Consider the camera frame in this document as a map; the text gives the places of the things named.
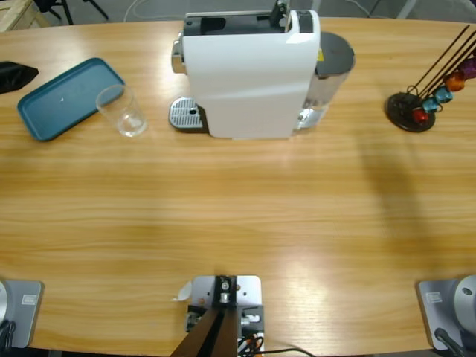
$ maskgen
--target floor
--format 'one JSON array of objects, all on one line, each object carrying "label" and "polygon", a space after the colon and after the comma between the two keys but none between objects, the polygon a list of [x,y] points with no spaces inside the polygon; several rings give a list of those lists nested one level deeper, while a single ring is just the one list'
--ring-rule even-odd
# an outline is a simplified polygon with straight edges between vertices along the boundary
[{"label": "floor", "polygon": [[[103,23],[105,19],[84,0],[67,0],[75,24]],[[95,0],[109,15],[110,22],[122,22],[133,0]],[[369,11],[376,0],[322,0],[319,16],[367,17],[358,3]],[[309,8],[311,0],[293,0],[295,7]],[[405,0],[381,0],[373,16],[396,17]],[[183,19],[186,12],[224,10],[267,10],[274,0],[138,0],[128,13],[127,21]],[[61,7],[54,8],[65,23]],[[52,25],[63,25],[46,13]],[[476,23],[476,6],[470,0],[419,0],[409,19],[427,19]]]}]

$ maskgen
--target black base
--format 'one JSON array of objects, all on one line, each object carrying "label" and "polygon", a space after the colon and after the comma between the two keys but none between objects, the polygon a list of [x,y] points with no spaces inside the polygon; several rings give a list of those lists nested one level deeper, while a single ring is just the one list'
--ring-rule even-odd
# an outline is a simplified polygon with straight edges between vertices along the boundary
[{"label": "black base", "polygon": [[387,99],[385,103],[385,112],[388,119],[407,132],[424,132],[434,125],[436,116],[434,113],[428,113],[428,121],[420,124],[415,122],[411,116],[411,111],[419,108],[422,101],[414,94],[397,93]]}]

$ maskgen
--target black bag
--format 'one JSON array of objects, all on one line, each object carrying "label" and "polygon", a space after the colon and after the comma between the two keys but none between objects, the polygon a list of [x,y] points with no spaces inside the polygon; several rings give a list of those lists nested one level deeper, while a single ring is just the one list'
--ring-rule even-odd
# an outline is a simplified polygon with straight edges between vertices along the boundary
[{"label": "black bag", "polygon": [[23,88],[37,75],[36,68],[13,62],[0,62],[0,94]]}]

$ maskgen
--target metal mount plate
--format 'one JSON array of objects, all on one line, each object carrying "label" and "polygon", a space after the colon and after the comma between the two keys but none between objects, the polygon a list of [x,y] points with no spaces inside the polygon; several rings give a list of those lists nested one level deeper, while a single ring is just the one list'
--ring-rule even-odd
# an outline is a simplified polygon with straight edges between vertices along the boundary
[{"label": "metal mount plate", "polygon": [[458,279],[429,280],[418,284],[420,302],[427,322],[428,337],[437,350],[448,349],[434,335],[438,328],[444,329],[453,340],[463,346],[453,307],[454,289],[458,281]]},{"label": "metal mount plate", "polygon": [[43,285],[39,281],[3,280],[0,295],[7,290],[8,303],[4,319],[16,324],[12,346],[24,348],[33,336],[36,315],[41,301]]},{"label": "metal mount plate", "polygon": [[[192,305],[205,308],[211,307],[214,286],[214,275],[200,276],[193,279]],[[237,305],[253,306],[261,304],[261,279],[256,275],[238,275]]]}]

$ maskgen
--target cable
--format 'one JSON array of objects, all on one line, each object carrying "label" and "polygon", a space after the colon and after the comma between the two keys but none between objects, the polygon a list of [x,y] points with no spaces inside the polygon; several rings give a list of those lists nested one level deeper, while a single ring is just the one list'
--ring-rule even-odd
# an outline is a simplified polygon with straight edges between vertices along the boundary
[{"label": "cable", "polygon": [[127,16],[129,15],[129,11],[132,9],[132,7],[137,3],[139,0],[134,0],[131,5],[127,8],[126,14],[124,15],[123,22],[127,22]]},{"label": "cable", "polygon": [[149,1],[149,0],[140,0],[132,9],[132,13],[134,14],[135,17],[138,19],[143,19],[143,20],[152,20],[152,19],[160,19],[163,16],[142,16],[137,13],[137,8],[142,5],[144,2]]},{"label": "cable", "polygon": [[126,14],[124,15],[123,22],[127,22],[127,16],[129,15],[130,10],[132,10],[132,14],[134,14],[135,17],[137,17],[138,19],[143,19],[143,20],[153,20],[153,19],[163,19],[163,18],[183,19],[183,16],[178,16],[178,15],[173,15],[173,16],[164,16],[164,15],[144,16],[144,15],[138,14],[138,12],[137,12],[138,7],[141,6],[142,4],[146,3],[147,1],[151,1],[151,0],[134,0],[131,3],[131,5],[129,6],[129,8],[127,9]]},{"label": "cable", "polygon": [[4,320],[0,324],[0,353],[8,352],[12,347],[15,328],[16,325],[14,321]]},{"label": "cable", "polygon": [[254,354],[255,355],[271,355],[273,353],[284,353],[284,352],[299,352],[303,353],[304,355],[308,355],[309,357],[316,357],[312,353],[307,352],[306,350],[303,350],[302,348],[283,348],[282,350],[270,350],[270,351],[257,351]]},{"label": "cable", "polygon": [[367,10],[365,7],[363,7],[362,5],[360,5],[356,0],[344,0],[345,2],[349,2],[351,4],[354,4],[356,7],[358,7],[360,10],[362,10],[365,15],[367,15],[367,17],[370,17],[372,19],[389,19],[390,17],[385,17],[385,16],[372,16],[369,12],[369,10]]},{"label": "cable", "polygon": [[260,348],[263,345],[263,337],[258,337],[258,335],[250,335],[248,337],[242,338],[238,342],[238,356],[239,357],[255,357],[256,355],[272,355],[275,353],[284,353],[284,352],[299,352],[307,355],[308,357],[315,357],[312,353],[307,352],[299,347],[283,348],[281,350],[269,350],[261,351]]}]

